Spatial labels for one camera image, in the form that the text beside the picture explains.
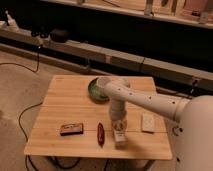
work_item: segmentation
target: floor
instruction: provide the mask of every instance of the floor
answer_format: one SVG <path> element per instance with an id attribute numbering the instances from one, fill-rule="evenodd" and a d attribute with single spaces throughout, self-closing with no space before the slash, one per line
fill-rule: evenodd
<path id="1" fill-rule="evenodd" d="M 0 51 L 0 63 L 16 62 L 24 64 L 30 68 L 35 68 L 36 62 L 26 58 L 16 56 Z M 38 74 L 34 74 L 24 68 L 14 65 L 0 66 L 0 170 L 4 171 L 24 171 L 25 156 L 23 154 L 25 138 L 18 126 L 18 117 L 27 107 L 41 102 L 45 96 L 48 85 L 54 74 L 80 74 L 72 71 L 57 68 L 47 64 L 40 64 Z M 29 134 L 39 107 L 27 111 L 22 124 Z M 174 171 L 175 169 L 175 142 L 176 137 L 172 134 L 171 128 L 175 123 L 166 121 L 169 132 L 169 139 L 174 153 L 172 161 L 157 161 L 150 171 Z M 50 162 L 41 156 L 32 157 L 39 171 L 55 171 Z M 60 158 L 64 165 L 71 165 L 75 158 Z M 79 170 L 97 170 L 104 169 L 105 159 L 83 158 L 80 163 L 73 168 Z M 141 171 L 146 161 L 142 160 L 116 160 L 109 161 L 107 170 L 131 170 Z"/>

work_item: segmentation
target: dark background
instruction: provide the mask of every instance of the dark background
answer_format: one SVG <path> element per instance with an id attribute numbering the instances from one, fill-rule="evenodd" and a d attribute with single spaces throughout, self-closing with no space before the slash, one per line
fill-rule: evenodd
<path id="1" fill-rule="evenodd" d="M 6 9 L 24 29 L 46 33 L 66 29 L 70 39 L 213 71 L 213 29 L 39 0 L 1 0 L 1 20 L 6 19 Z"/>

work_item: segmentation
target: small bottle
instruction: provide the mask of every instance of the small bottle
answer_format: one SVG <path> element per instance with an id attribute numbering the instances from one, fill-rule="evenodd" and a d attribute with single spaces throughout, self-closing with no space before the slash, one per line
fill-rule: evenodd
<path id="1" fill-rule="evenodd" d="M 114 133 L 114 140 L 116 147 L 123 147 L 126 144 L 126 132 L 127 120 L 126 118 L 122 120 L 112 121 L 112 129 Z"/>
<path id="2" fill-rule="evenodd" d="M 16 23 L 15 19 L 13 19 L 10 14 L 8 13 L 8 11 L 5 11 L 6 15 L 7 15 L 7 19 L 8 19 L 8 24 L 9 24 L 9 28 L 12 30 L 12 31 L 18 31 L 19 30 L 19 27 L 18 27 L 18 24 Z"/>

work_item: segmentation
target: green bowl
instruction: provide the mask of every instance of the green bowl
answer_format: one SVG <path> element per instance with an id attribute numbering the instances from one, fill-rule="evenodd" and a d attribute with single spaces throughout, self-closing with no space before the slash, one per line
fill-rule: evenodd
<path id="1" fill-rule="evenodd" d="M 99 102 L 105 102 L 109 100 L 109 97 L 101 95 L 101 92 L 99 91 L 99 88 L 96 85 L 98 78 L 95 78 L 94 80 L 90 81 L 88 85 L 88 92 L 90 94 L 90 97 L 93 100 L 99 101 Z"/>

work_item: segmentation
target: cable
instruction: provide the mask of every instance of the cable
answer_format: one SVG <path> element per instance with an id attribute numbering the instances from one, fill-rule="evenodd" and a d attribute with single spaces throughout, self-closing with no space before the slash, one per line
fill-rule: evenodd
<path id="1" fill-rule="evenodd" d="M 106 160 L 106 163 L 105 163 L 105 166 L 104 166 L 104 171 L 106 171 L 108 163 L 109 163 L 109 159 Z"/>
<path id="2" fill-rule="evenodd" d="M 37 107 L 37 106 L 40 106 L 42 103 L 43 103 L 43 102 L 38 103 L 38 104 L 35 104 L 35 105 L 32 105 L 32 106 L 30 106 L 30 107 L 24 109 L 24 110 L 21 112 L 21 114 L 19 115 L 19 117 L 18 117 L 18 124 L 19 124 L 19 127 L 20 127 L 22 133 L 24 134 L 24 137 L 25 137 L 25 141 L 26 141 L 26 142 L 27 142 L 27 140 L 28 140 L 28 136 L 27 136 L 27 133 L 25 132 L 24 128 L 23 128 L 22 125 L 21 125 L 21 117 L 23 116 L 23 114 L 24 114 L 27 110 L 30 110 L 30 109 L 35 108 L 35 107 Z M 37 167 L 35 166 L 35 164 L 33 163 L 32 159 L 31 159 L 31 156 L 25 156 L 25 167 L 26 167 L 27 171 L 29 171 L 29 167 L 28 167 L 28 165 L 27 165 L 27 160 L 29 160 L 29 162 L 30 162 L 30 164 L 32 165 L 33 169 L 34 169 L 35 171 L 38 171 Z"/>
<path id="3" fill-rule="evenodd" d="M 193 95 L 195 88 L 197 87 L 198 84 L 199 84 L 199 80 L 195 79 L 192 83 L 191 90 L 187 96 L 188 98 L 190 98 Z"/>
<path id="4" fill-rule="evenodd" d="M 29 109 L 32 109 L 32 108 L 34 108 L 34 107 L 40 106 L 42 103 L 43 103 L 43 102 L 40 102 L 40 103 L 38 103 L 38 104 L 32 105 L 32 106 L 30 106 L 30 107 L 24 109 L 24 110 L 21 112 L 21 114 L 19 115 L 18 124 L 19 124 L 19 127 L 21 128 L 22 133 L 23 133 L 24 136 L 25 136 L 26 142 L 27 142 L 27 140 L 28 140 L 28 137 L 27 137 L 27 133 L 25 132 L 24 128 L 23 128 L 22 125 L 21 125 L 21 117 L 23 116 L 23 114 L 24 114 L 26 111 L 28 111 Z"/>
<path id="5" fill-rule="evenodd" d="M 47 159 L 49 162 L 51 162 L 55 167 L 57 167 L 57 164 L 56 164 L 55 160 L 52 159 L 51 156 L 46 156 L 46 159 Z"/>
<path id="6" fill-rule="evenodd" d="M 27 171 L 30 171 L 30 169 L 29 169 L 29 167 L 28 167 L 28 165 L 27 165 L 27 156 L 25 156 L 25 167 L 26 167 L 26 169 L 27 169 Z"/>
<path id="7" fill-rule="evenodd" d="M 146 60 L 146 57 L 143 58 L 143 61 L 141 62 L 140 66 L 139 66 L 139 72 L 142 71 L 145 60 Z"/>
<path id="8" fill-rule="evenodd" d="M 59 167 L 60 169 L 64 169 L 64 170 L 68 170 L 68 169 L 72 169 L 74 168 L 75 166 L 78 165 L 78 163 L 81 161 L 81 158 L 77 158 L 76 162 L 71 165 L 71 166 L 62 166 L 58 160 L 57 157 L 54 157 L 55 160 L 53 160 L 52 158 L 50 158 L 50 160 L 53 161 L 54 165 L 56 165 L 57 167 Z"/>
<path id="9" fill-rule="evenodd" d="M 38 47 L 38 52 L 37 52 L 37 65 L 36 65 L 36 69 L 35 69 L 35 70 L 33 70 L 33 69 L 31 69 L 31 68 L 28 68 L 28 67 L 26 67 L 26 66 L 24 66 L 24 65 L 22 65 L 22 64 L 13 63 L 13 62 L 4 62 L 4 63 L 0 63 L 0 65 L 16 65 L 16 66 L 19 66 L 19 67 L 23 67 L 23 68 L 25 68 L 25 69 L 27 69 L 27 70 L 33 72 L 33 73 L 37 73 L 37 72 L 38 72 L 38 69 L 39 69 L 39 64 L 40 64 L 40 56 L 39 56 L 39 54 L 40 54 L 40 49 L 41 49 L 41 47 L 42 47 L 42 46 L 39 46 L 39 47 Z"/>

